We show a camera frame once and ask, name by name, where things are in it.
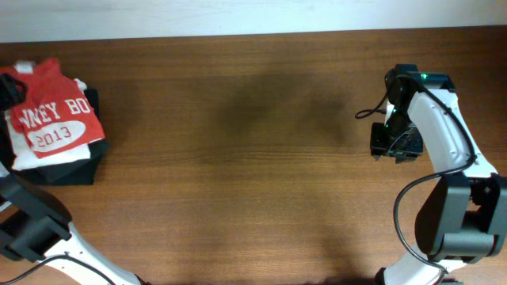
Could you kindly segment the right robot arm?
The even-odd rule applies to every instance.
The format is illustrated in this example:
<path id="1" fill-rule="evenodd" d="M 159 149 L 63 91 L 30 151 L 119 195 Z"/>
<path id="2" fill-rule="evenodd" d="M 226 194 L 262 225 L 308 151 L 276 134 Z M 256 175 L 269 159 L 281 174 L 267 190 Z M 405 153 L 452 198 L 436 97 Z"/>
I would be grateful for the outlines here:
<path id="1" fill-rule="evenodd" d="M 372 157 L 401 163 L 427 153 L 433 173 L 410 182 L 397 195 L 393 222 L 406 253 L 381 268 L 374 282 L 447 284 L 448 273 L 500 253 L 506 239 L 506 179 L 474 141 L 449 75 L 398 64 L 384 81 L 386 93 L 373 110 L 386 119 L 372 125 Z M 399 223 L 401 200 L 430 180 L 436 185 L 417 213 L 416 242 L 410 245 Z"/>

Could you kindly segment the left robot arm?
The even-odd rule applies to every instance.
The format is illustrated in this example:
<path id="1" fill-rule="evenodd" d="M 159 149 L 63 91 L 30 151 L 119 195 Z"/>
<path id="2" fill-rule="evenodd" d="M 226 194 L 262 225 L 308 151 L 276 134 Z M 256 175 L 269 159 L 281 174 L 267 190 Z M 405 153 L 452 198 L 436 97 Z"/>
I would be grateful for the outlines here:
<path id="1" fill-rule="evenodd" d="M 80 284 L 145 284 L 138 275 L 114 264 L 77 231 L 71 213 L 52 194 L 1 167 L 1 210 L 17 210 L 1 222 L 1 255 L 35 266 L 14 284 L 47 265 Z"/>

